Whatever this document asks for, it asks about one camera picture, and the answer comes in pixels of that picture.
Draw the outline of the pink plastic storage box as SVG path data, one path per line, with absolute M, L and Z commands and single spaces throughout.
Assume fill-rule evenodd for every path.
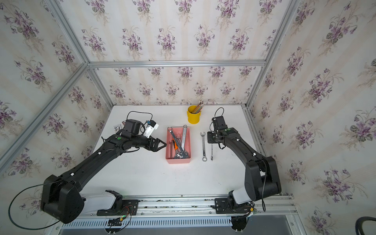
M 188 164 L 192 159 L 190 129 L 187 125 L 167 128 L 165 159 L 169 164 Z

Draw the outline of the chrome end wrench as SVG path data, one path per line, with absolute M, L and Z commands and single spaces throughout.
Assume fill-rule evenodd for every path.
M 206 135 L 205 132 L 201 132 L 201 133 L 200 133 L 200 136 L 201 136 L 201 138 L 202 138 L 202 153 L 203 153 L 202 161 L 203 161 L 203 162 L 206 162 L 206 161 L 207 161 L 207 157 L 206 157 L 206 147 L 205 147 L 205 135 Z

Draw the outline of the large forged steel wrench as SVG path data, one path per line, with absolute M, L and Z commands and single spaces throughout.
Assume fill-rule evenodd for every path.
M 185 150 L 185 143 L 186 143 L 187 130 L 188 130 L 188 126 L 187 126 L 187 125 L 184 125 L 184 126 L 183 126 L 182 141 L 181 141 L 181 147 L 182 147 L 182 150 L 183 150 L 183 151 Z

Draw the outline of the orange handled adjustable wrench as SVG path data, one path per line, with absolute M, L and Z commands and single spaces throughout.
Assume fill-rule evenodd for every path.
M 173 145 L 174 150 L 178 151 L 178 146 L 177 146 L 177 143 L 175 142 L 175 140 L 172 140 L 172 145 Z

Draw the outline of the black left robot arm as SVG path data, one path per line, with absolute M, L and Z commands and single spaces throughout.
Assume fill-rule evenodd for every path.
M 85 185 L 108 163 L 129 149 L 144 148 L 158 152 L 167 144 L 154 137 L 142 135 L 111 135 L 92 155 L 59 176 L 51 175 L 44 181 L 42 211 L 67 224 L 89 207 L 89 198 L 80 194 Z

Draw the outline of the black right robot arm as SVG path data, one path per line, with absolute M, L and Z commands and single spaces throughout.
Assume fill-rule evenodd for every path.
M 244 186 L 229 195 L 236 204 L 259 201 L 282 192 L 278 167 L 273 157 L 255 151 L 234 128 L 209 131 L 208 143 L 232 150 L 245 167 Z

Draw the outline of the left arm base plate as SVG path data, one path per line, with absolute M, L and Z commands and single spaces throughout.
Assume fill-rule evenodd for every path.
M 107 210 L 98 210 L 97 216 L 121 216 L 131 214 L 132 216 L 136 215 L 138 208 L 139 200 L 122 200 L 117 201 L 114 205 Z

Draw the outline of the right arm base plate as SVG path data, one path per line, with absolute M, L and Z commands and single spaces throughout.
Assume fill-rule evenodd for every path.
M 237 204 L 230 198 L 216 198 L 212 208 L 217 214 L 246 214 L 251 213 L 254 207 L 253 202 Z

